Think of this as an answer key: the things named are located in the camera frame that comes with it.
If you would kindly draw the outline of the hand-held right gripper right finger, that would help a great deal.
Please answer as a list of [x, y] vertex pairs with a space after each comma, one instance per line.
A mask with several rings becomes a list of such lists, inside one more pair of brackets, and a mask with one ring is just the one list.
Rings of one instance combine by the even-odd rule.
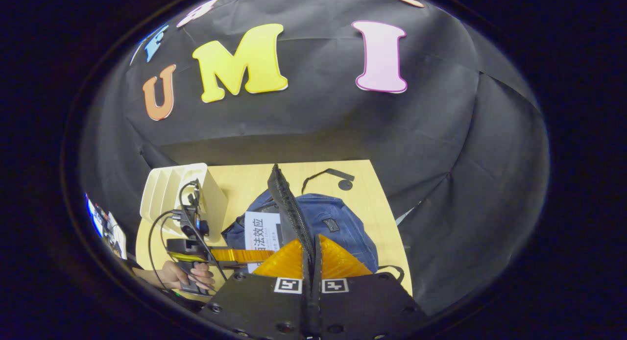
[[389, 272], [323, 277], [331, 266], [318, 235], [312, 280], [312, 335], [320, 340], [405, 340], [428, 325], [428, 317]]

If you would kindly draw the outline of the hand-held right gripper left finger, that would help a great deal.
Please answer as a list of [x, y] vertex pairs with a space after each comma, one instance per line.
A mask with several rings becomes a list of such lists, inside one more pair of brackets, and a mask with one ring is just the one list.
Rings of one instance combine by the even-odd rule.
[[308, 256], [295, 239], [253, 273], [235, 272], [199, 312], [206, 322], [253, 340], [304, 340], [311, 335]]

